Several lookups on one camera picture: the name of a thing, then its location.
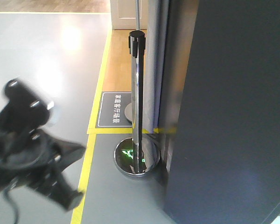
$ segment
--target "white door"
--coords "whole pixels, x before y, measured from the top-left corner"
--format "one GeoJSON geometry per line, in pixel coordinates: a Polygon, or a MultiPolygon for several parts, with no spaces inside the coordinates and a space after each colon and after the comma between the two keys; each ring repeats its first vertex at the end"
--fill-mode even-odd
{"type": "MultiPolygon", "coordinates": [[[[113,29],[136,29],[136,1],[110,0],[113,29]]],[[[140,29],[147,29],[148,0],[139,0],[140,29]]]]}

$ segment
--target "stanchion base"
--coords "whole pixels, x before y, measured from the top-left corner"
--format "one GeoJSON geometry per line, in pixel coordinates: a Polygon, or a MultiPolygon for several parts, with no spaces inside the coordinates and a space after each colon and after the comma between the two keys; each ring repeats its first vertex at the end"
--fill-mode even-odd
{"type": "Polygon", "coordinates": [[[126,119],[130,122],[133,120],[133,112],[132,112],[132,103],[129,103],[125,108],[125,116],[126,119]]]}
{"type": "Polygon", "coordinates": [[[160,151],[151,140],[143,138],[142,153],[143,171],[140,174],[136,174],[133,168],[133,140],[132,138],[124,139],[116,146],[114,151],[115,164],[125,175],[133,177],[145,176],[159,163],[160,151]]]}

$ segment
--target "yellow floor line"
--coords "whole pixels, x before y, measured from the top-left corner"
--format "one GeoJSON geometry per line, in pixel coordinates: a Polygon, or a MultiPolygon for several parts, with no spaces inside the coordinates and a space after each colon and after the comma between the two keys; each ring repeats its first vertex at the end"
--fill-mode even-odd
{"type": "Polygon", "coordinates": [[[0,12],[0,14],[85,14],[85,15],[108,15],[110,13],[75,13],[75,12],[0,12]]]}
{"type": "MultiPolygon", "coordinates": [[[[98,76],[98,84],[97,84],[97,88],[96,88],[96,92],[95,92],[91,115],[90,115],[90,121],[89,121],[90,126],[91,125],[95,126],[97,116],[98,116],[99,102],[100,102],[103,81],[104,81],[104,77],[105,77],[105,70],[106,70],[106,65],[107,65],[107,59],[108,59],[108,54],[109,54],[110,42],[111,42],[111,33],[112,33],[112,28],[110,27],[108,34],[107,34],[101,68],[100,68],[99,76],[98,76]]],[[[79,187],[78,187],[78,189],[80,191],[84,192],[84,198],[82,199],[80,205],[73,210],[70,224],[81,224],[81,221],[82,221],[85,196],[86,196],[86,192],[87,192],[87,186],[88,186],[88,180],[89,180],[89,175],[90,175],[90,170],[91,170],[91,163],[92,163],[92,158],[93,158],[96,136],[97,136],[96,134],[90,134],[88,136],[87,149],[86,149],[85,156],[84,156],[84,161],[83,161],[82,171],[81,171],[80,181],[79,181],[79,187]]]]}
{"type": "Polygon", "coordinates": [[[84,192],[84,197],[80,205],[73,210],[73,214],[71,216],[71,222],[70,222],[71,224],[81,224],[82,221],[82,215],[83,215],[83,209],[85,204],[85,197],[86,197],[86,191],[88,187],[88,180],[89,180],[89,175],[91,170],[96,136],[97,136],[96,134],[90,134],[88,136],[87,149],[84,156],[79,187],[78,187],[79,191],[84,192]]]}
{"type": "Polygon", "coordinates": [[[94,96],[94,100],[93,100],[93,106],[92,106],[92,110],[91,110],[88,129],[96,127],[98,111],[99,111],[99,103],[101,100],[105,72],[106,72],[106,67],[107,67],[107,62],[108,62],[108,55],[109,55],[109,50],[110,50],[111,34],[112,34],[112,28],[109,29],[107,39],[106,39],[106,45],[105,45],[105,50],[104,50],[103,59],[102,59],[102,63],[101,63],[101,68],[99,71],[98,84],[97,84],[97,89],[95,91],[95,96],[94,96]]]}
{"type": "Polygon", "coordinates": [[[88,134],[131,134],[132,128],[90,128],[88,134]]]}

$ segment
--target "stanchion post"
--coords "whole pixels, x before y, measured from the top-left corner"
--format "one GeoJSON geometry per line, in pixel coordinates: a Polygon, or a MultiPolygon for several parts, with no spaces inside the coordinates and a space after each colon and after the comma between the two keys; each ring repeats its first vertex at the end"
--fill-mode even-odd
{"type": "Polygon", "coordinates": [[[160,160],[155,144],[142,135],[143,70],[145,34],[134,30],[129,35],[132,58],[132,137],[122,140],[114,152],[115,164],[126,175],[144,176],[160,160]]]}

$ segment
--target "green light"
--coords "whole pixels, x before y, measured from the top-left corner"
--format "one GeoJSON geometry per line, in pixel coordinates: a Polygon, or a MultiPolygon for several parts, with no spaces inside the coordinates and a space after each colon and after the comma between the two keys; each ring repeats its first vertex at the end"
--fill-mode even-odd
{"type": "Polygon", "coordinates": [[[129,157],[129,158],[133,158],[133,150],[131,149],[131,150],[122,150],[122,152],[124,153],[124,154],[126,154],[127,155],[127,157],[129,157]]]}

